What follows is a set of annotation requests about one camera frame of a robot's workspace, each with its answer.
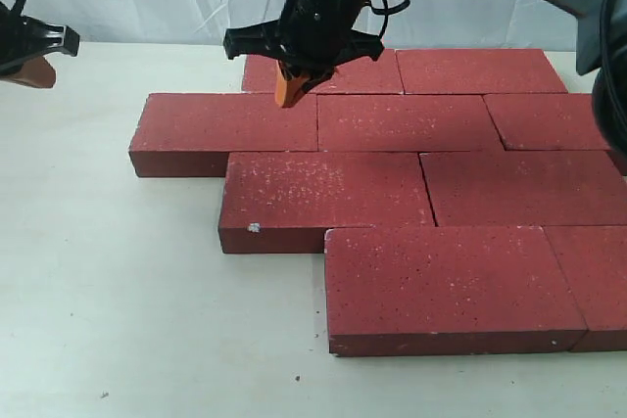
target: white wall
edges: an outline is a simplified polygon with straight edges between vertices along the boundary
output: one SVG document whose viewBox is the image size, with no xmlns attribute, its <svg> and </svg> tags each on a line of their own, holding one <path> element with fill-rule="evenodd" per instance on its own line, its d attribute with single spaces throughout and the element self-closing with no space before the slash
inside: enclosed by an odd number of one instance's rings
<svg viewBox="0 0 627 418">
<path fill-rule="evenodd" d="M 411 0 L 391 20 L 389 47 L 575 48 L 575 21 L 540 0 Z M 220 44 L 229 26 L 275 19 L 283 0 L 28 0 L 28 15 L 65 23 L 84 40 Z M 357 28 L 377 31 L 364 13 Z"/>
</svg>

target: white backdrop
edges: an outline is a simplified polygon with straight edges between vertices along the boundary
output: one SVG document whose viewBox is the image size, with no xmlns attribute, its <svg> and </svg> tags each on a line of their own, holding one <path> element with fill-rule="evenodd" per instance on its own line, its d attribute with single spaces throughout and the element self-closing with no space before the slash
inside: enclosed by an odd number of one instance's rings
<svg viewBox="0 0 627 418">
<path fill-rule="evenodd" d="M 83 40 L 220 44 L 227 27 L 277 18 L 283 1 L 28 0 L 26 13 L 69 24 Z M 392 18 L 386 46 L 575 49 L 575 21 L 540 0 L 411 1 Z M 364 12 L 356 27 L 375 32 L 380 22 Z"/>
</svg>

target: white table surface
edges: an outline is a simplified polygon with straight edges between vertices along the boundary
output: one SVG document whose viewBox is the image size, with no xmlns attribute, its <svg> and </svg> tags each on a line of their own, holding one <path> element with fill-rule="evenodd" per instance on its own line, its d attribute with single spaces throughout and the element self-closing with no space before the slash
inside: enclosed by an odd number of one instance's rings
<svg viewBox="0 0 627 418">
<path fill-rule="evenodd" d="M 140 180 L 127 157 L 149 93 L 238 91 L 243 61 L 51 60 L 51 91 L 0 84 L 0 417 L 627 416 L 626 353 L 329 355 L 321 256 L 223 255 L 222 180 Z"/>
</svg>

